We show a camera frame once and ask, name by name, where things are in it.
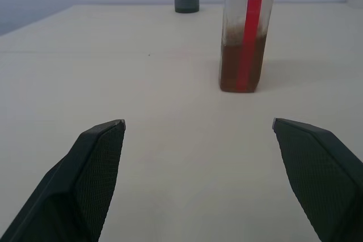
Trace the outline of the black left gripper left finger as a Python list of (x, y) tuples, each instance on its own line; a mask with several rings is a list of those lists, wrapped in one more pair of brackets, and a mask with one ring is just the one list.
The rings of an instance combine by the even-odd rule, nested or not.
[(126, 124), (81, 133), (42, 178), (0, 242), (98, 242), (115, 191)]

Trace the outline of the clear bottle with red stripe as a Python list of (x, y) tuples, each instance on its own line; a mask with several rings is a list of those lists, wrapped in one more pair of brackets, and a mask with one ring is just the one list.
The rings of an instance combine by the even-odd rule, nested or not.
[(274, 0), (224, 0), (220, 89), (255, 92)]

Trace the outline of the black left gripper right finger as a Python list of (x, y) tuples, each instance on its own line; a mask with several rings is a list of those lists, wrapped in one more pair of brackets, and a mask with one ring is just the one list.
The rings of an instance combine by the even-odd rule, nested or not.
[(332, 132), (275, 118), (290, 186), (321, 242), (363, 242), (363, 162)]

